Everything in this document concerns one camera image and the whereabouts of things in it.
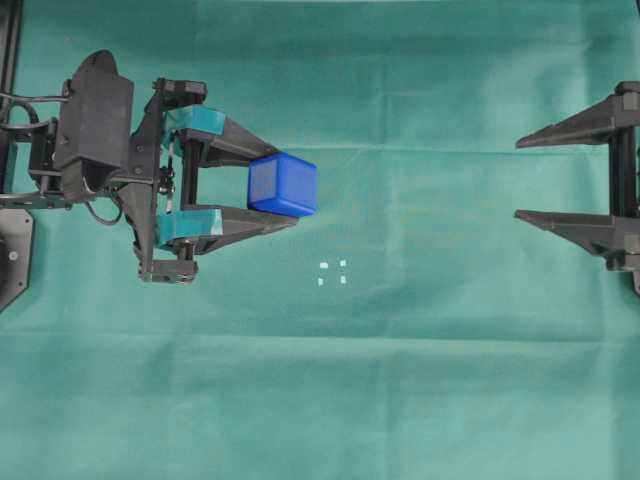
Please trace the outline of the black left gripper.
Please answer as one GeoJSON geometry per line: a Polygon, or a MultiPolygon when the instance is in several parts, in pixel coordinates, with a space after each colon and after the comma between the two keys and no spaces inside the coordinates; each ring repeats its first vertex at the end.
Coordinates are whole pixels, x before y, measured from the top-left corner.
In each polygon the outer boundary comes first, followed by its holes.
{"type": "Polygon", "coordinates": [[[210,253],[297,225],[296,217],[222,205],[192,205],[156,216],[162,140],[166,149],[173,146],[176,156],[194,159],[200,168],[248,167],[280,150],[223,112],[194,105],[206,99],[203,82],[159,78],[153,88],[142,120],[130,137],[123,186],[117,193],[133,231],[141,280],[185,284],[197,273],[191,248],[180,248],[176,259],[155,260],[155,246],[176,250],[189,241],[196,253],[210,253]]]}

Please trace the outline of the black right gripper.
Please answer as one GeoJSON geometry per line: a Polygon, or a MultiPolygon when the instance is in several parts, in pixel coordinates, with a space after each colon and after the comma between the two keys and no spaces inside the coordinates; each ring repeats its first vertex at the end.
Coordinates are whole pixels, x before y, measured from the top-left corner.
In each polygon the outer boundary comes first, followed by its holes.
{"type": "Polygon", "coordinates": [[[607,268],[627,272],[639,292],[639,83],[623,81],[605,100],[519,139],[517,149],[608,143],[609,215],[516,210],[514,217],[574,243],[607,268]]]}

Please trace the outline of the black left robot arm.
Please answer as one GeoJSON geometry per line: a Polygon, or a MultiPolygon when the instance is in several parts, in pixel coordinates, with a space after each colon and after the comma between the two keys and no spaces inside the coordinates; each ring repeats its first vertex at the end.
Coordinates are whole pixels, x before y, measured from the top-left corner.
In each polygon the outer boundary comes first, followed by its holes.
{"type": "Polygon", "coordinates": [[[138,275],[184,284],[196,257],[296,225],[316,211],[316,168],[205,105],[202,82],[160,78],[139,124],[133,83],[108,51],[89,57],[41,119],[1,100],[1,206],[71,209],[110,200],[134,235],[138,275]]]}

